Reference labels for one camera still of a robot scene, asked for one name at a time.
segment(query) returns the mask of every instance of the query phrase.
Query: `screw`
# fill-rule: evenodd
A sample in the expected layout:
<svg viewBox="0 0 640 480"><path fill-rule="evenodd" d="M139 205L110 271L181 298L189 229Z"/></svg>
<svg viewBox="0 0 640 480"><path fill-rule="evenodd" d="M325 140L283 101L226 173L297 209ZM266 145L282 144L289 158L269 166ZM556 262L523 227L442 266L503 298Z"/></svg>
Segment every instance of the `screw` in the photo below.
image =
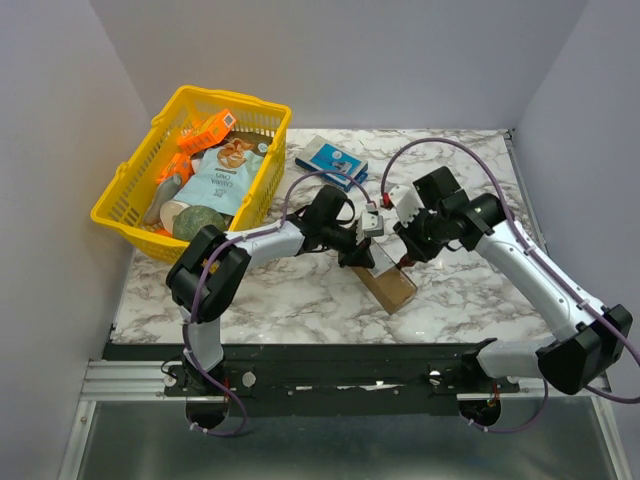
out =
<svg viewBox="0 0 640 480"><path fill-rule="evenodd" d="M256 376L253 372L245 372L245 374L242 375L242 384L247 388L253 387L253 385L256 383L256 380Z"/></svg>
<svg viewBox="0 0 640 480"><path fill-rule="evenodd" d="M170 377L169 375L165 375L162 381L164 382L164 385L166 387L173 387L176 383L178 383L175 378Z"/></svg>
<svg viewBox="0 0 640 480"><path fill-rule="evenodd" d="M438 386L440 385L440 372L437 370L431 370L431 372L429 372L429 383L433 386Z"/></svg>

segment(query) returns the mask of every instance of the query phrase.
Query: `small box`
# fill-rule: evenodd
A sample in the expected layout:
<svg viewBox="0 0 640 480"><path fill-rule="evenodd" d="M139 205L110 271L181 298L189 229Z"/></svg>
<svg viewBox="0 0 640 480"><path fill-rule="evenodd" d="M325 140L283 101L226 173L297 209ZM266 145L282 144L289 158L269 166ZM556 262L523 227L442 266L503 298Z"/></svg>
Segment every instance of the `small box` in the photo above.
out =
<svg viewBox="0 0 640 480"><path fill-rule="evenodd" d="M394 314L413 299L418 287L406 273L396 267L389 254L375 240L371 241L369 250L375 266L371 269L351 267L351 270L376 297L382 308L389 315Z"/></svg>
<svg viewBox="0 0 640 480"><path fill-rule="evenodd" d="M354 153L330 143L321 136L316 136L297 156L296 165L305 170L335 170L351 175L358 183L363 183L368 176L369 164L357 158ZM324 174L328 182L340 187L345 192L351 190L353 184L342 175Z"/></svg>
<svg viewBox="0 0 640 480"><path fill-rule="evenodd" d="M217 113L195 127L189 134L178 140L178 145L187 155L193 155L205 148L213 147L226 137L233 126L236 118L228 108Z"/></svg>
<svg viewBox="0 0 640 480"><path fill-rule="evenodd" d="M191 157L186 153L176 153L169 164L164 167L160 176L156 178L156 183L160 185L167 178L172 177L176 173L179 173L180 177L182 177L182 186L184 187L185 183L187 183L191 178L191 175L193 175Z"/></svg>

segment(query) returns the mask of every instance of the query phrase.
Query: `white marble table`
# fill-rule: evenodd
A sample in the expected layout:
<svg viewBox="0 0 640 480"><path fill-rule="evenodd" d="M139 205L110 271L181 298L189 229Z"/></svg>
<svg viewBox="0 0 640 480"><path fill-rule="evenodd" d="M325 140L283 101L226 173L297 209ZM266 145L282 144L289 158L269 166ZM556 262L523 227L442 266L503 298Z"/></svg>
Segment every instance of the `white marble table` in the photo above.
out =
<svg viewBox="0 0 640 480"><path fill-rule="evenodd" d="M502 134L496 131L289 130L287 170L267 221L279 217L282 197L302 170L295 153L316 134L369 161L367 191L379 197L386 161L409 141L425 136L459 140L483 157L500 180L516 216L528 224L522 196ZM482 170L463 152L442 144L419 145L394 166L389 180L410 183L442 165L449 166L470 196L492 191ZM296 190L291 209L309 203L321 181L309 179ZM357 189L349 194L362 205ZM384 212L386 227L395 220ZM398 260L402 242L381 244ZM181 318L164 279L169 266L136 251L115 320L115 343L180 343ZM334 254L280 259L252 270L222 319L227 343L411 343L477 342L487 337L525 340L544 336L546 327L527 300L476 253L443 251L429 264L405 270L418 286L411 303L388 315Z"/></svg>

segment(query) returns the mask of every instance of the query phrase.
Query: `cable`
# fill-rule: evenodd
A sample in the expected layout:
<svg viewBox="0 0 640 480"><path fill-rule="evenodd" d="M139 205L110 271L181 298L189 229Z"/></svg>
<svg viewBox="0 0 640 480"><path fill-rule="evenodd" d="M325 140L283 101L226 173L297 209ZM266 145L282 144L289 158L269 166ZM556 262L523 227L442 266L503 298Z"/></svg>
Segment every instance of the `cable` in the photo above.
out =
<svg viewBox="0 0 640 480"><path fill-rule="evenodd" d="M449 140L448 138L437 138L437 137L421 138L406 144L404 147L398 150L395 153L395 155L391 157L391 159L389 160L389 163L384 169L384 173L382 174L382 180L380 183L380 192L381 192L381 195L383 195L383 197L385 193L384 187L386 185L387 176L389 175L389 170L391 170L391 165L393 165L393 163L398 159L398 157L402 155L404 152L406 152L409 148L421 143L446 143L448 145L452 145L454 147L461 149L463 152L465 152L467 155L473 158L478 163L478 165L480 165L480 168L482 168L482 170L484 170L484 172L487 174L487 176L489 177L489 180L491 180L491 183L493 184L493 187L495 188L496 193L498 194L498 198L500 199L500 205L504 210L504 214L507 219L507 223L509 224L509 228L518 239L518 242L524 247L525 250L531 247L531 245L527 242L527 240L524 238L524 236L520 233L520 231L516 227L515 221L513 219L513 215L511 214L511 210L509 210L509 206L507 205L507 200L504 196L504 192L500 187L500 183L498 182L498 179L495 177L493 172L491 172L491 170L489 169L489 166L473 150L466 147L460 142L456 142L455 140ZM571 296L571 298L573 298L579 305L582 304L583 305L582 308L584 308L592 317L594 317L598 322L600 322L614 337L616 337L616 339L620 343L622 343L622 345L624 345L624 347L629 351L629 353L631 354L633 359L636 361L638 366L640 366L640 352L636 350L636 348L631 344L631 342L627 339L627 337L625 337L622 333L620 333L620 331L616 327L614 327L611 324L611 322L609 322L606 318L604 318L600 314L600 312L598 312L595 308L589 305L589 303L587 303L580 296L580 294L571 287L571 285L569 285L560 275L558 275L549 266L549 264L547 264L544 261L544 259L535 251L534 248L532 248L529 251L529 255L531 255L531 257L536 261L536 263L545 272L547 272L549 276L553 278L556 281L556 283L560 285L560 287L569 294L569 296ZM624 403L629 405L640 403L640 396L635 398L622 398L615 395L611 395L610 393L607 393L607 392L602 392L589 385L587 385L585 388L591 393L594 393L595 395L606 398L607 400L611 400L613 402Z"/></svg>
<svg viewBox="0 0 640 480"><path fill-rule="evenodd" d="M462 416L462 418L464 418L465 420L467 420L469 422L469 426L470 427L475 427L478 430L480 430L482 432L485 432L485 433L507 434L507 433L522 432L523 430L526 430L527 428L532 427L533 425L535 425L535 423L540 419L540 416L541 416L542 412L544 411L544 408L547 405L547 401L549 400L549 383L545 379L542 379L542 383L544 384L544 396L542 397L542 403L540 404L540 408L533 415L533 417L531 417L527 422L525 422L522 425L519 425L517 427L512 427L512 428L485 427L484 425L480 425L479 423L476 423L471 418L467 418L465 416L462 416L462 414L460 414L460 415Z"/></svg>
<svg viewBox="0 0 640 480"><path fill-rule="evenodd" d="M240 400L240 398L238 398L238 396L230 388L226 387L222 383L218 382L211 375L209 375L209 373L202 367L202 364L198 361L198 359L196 358L195 354L193 353L193 349L191 348L191 341L189 340L189 325L192 324L192 323L195 323L196 319L198 318L198 308L200 307L200 301L202 300L202 289L204 288L204 284L207 281L207 274L211 270L211 267L213 266L213 264L216 261L216 259L218 258L218 256L225 249L230 247L231 245L233 245L235 243L238 243L240 241L243 241L243 240L248 240L250 238L256 238L256 237L260 237L262 235L268 235L270 233L275 233L278 230L280 230L282 228L282 226L285 224L285 222L287 221L287 212L288 212L288 209L289 209L289 200L290 200L290 197L291 197L291 193L293 192L293 189L300 182L302 182L303 180L305 180L305 179L307 179L309 177L313 177L313 176L316 176L316 175L325 175L327 173L330 173L332 175L340 175L340 176L345 177L347 180L349 180L351 183L353 183L356 187L358 187L360 189L360 191L362 192L362 194L364 195L364 197L365 197L365 199L367 200L368 203L373 203L372 200L371 200L371 197L369 196L367 191L364 189L364 187L362 185L360 185L351 175L348 175L348 174L342 173L342 172L335 172L333 170L317 170L315 172L306 173L306 174L302 175L301 177L297 178L291 184L291 186L289 187L289 190L287 190L287 193L286 193L286 195L284 197L284 203L282 204L282 219L280 221L280 225L279 226L276 226L276 227L273 227L273 228L269 228L269 229L266 229L266 230L261 230L261 231L258 231L258 232L252 232L252 233L246 233L244 235L238 235L237 237L233 237L231 239L226 240L218 248L216 248L213 251L213 253L209 257L209 259L207 260L206 265L202 269L202 274L200 275L200 278L198 279L198 285L196 286L196 290L195 290L194 296L193 296L193 302L192 302L192 305L191 305L191 317L189 318L188 321L185 321L185 323L183 323L183 325L182 325L182 340L184 342L184 355L191 362L191 364L195 367L195 369L198 371L198 373L200 373L200 375L202 375L205 379L207 379L216 388L218 388L224 394L228 395L229 398L231 398L234 402L236 402L236 404L240 408L240 411L242 412L242 423L236 429L230 430L230 431L208 430L206 428L200 427L196 423L192 423L191 424L191 428L196 429L196 430L198 430L198 431L200 431L202 433L205 433L207 435L214 436L214 437L232 437L232 436L235 436L235 435L239 434L242 431L242 429L245 427L245 425L247 424L247 421L249 420L249 414L247 413L247 409L244 406L244 403L242 403L242 400Z"/></svg>
<svg viewBox="0 0 640 480"><path fill-rule="evenodd" d="M449 245L448 243L444 246L444 248L446 248L447 250L449 250L450 252L457 252L458 250L460 250L462 248L462 245L460 245L459 247L453 248L451 245Z"/></svg>
<svg viewBox="0 0 640 480"><path fill-rule="evenodd" d="M356 206L353 204L353 200L347 198L344 203L345 205L349 205L349 208L351 208L351 218L348 220L336 220L338 222L338 225L347 225L348 223L351 223L356 219Z"/></svg>
<svg viewBox="0 0 640 480"><path fill-rule="evenodd" d="M493 398L487 402L490 407L495 407L500 401L500 389L498 388L498 382L493 381Z"/></svg>
<svg viewBox="0 0 640 480"><path fill-rule="evenodd" d="M178 380L178 377L176 376L175 373L171 373L169 370L166 370L164 367L167 365L167 363L175 362L176 360L180 360L181 358L182 358L182 355L175 355L170 359L165 360L164 362L162 362L162 365L160 365L160 371L165 375L168 375L169 377L173 378L174 380Z"/></svg>

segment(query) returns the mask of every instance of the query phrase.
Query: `green ball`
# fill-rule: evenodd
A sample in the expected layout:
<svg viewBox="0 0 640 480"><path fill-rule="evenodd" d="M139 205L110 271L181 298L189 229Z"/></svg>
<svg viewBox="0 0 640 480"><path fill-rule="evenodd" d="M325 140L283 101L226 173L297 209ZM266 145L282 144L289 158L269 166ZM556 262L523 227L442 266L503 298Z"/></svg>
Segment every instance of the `green ball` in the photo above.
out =
<svg viewBox="0 0 640 480"><path fill-rule="evenodd" d="M173 236L178 240L190 242L202 227L213 225L221 232L227 230L227 224L217 211L203 205L192 205L181 211L173 221Z"/></svg>

